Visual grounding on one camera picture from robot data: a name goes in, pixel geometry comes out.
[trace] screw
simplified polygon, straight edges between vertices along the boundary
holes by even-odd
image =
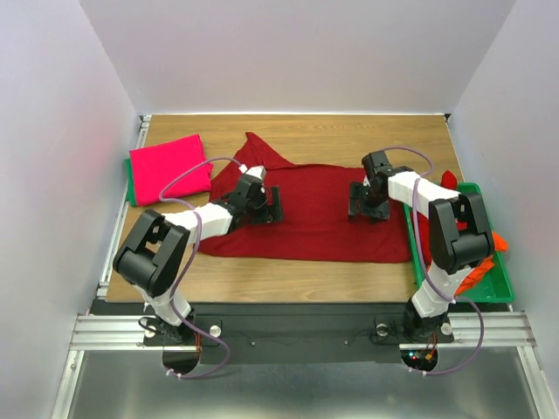
[[[218,338],[219,336],[221,336],[221,327],[219,327],[218,325],[213,325],[212,327],[210,327],[210,335],[214,338]]]
[[[452,334],[452,326],[450,325],[450,323],[443,323],[440,327],[440,331],[442,332],[442,334],[450,336]]]
[[[376,334],[381,338],[388,336],[388,327],[384,323],[376,325]]]

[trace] metal floor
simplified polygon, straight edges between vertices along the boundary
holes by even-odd
[[[440,350],[440,366],[471,348]],[[373,362],[229,366],[215,377],[165,376],[157,351],[86,353],[75,419],[356,419],[539,417],[515,347],[484,348],[468,368],[422,377]]]

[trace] orange object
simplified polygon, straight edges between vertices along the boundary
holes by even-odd
[[[493,234],[493,241],[495,243],[495,251],[507,251],[508,250],[507,241],[503,237],[495,233],[494,231],[492,232],[492,234]],[[477,284],[481,282],[483,277],[485,277],[486,273],[491,271],[491,269],[494,266],[495,264],[493,263],[493,255],[491,255],[489,258],[486,258],[483,262],[481,262],[480,266],[478,266],[472,272],[470,272],[470,275],[468,275],[466,279],[464,279],[462,284],[460,284],[458,290],[456,291],[456,294],[458,295],[464,291],[468,291],[469,289],[474,288]]]

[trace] metal frame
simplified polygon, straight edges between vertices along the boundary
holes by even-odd
[[[151,115],[141,117],[141,127],[136,147],[145,143]],[[126,201],[127,185],[122,195],[107,258],[99,280],[97,298],[104,299],[112,274],[111,261],[120,242],[122,227],[128,211]],[[535,338],[525,313],[484,313],[486,335],[484,347],[517,347],[521,364],[527,377],[531,394],[538,414],[542,419],[557,418],[556,407],[549,392],[545,376],[535,354]],[[145,347],[144,330],[138,325],[141,316],[79,316],[76,320],[70,351],[65,370],[60,381],[59,392],[52,411],[52,419],[67,419],[72,400],[78,385],[79,374],[86,351],[162,351],[163,347]],[[478,342],[480,326],[475,313],[450,313],[455,341],[452,344],[439,344],[439,347],[475,347]],[[401,349],[412,349],[414,344],[402,344]],[[164,350],[195,351],[194,347],[165,347]]]

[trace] green cloth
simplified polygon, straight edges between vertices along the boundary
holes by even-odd
[[[128,190],[126,193],[126,199],[133,207],[137,207],[138,204],[136,203],[136,193],[134,191],[134,178],[132,177],[132,163],[130,159],[126,159],[124,161],[124,166],[126,167],[126,174],[128,178]]]

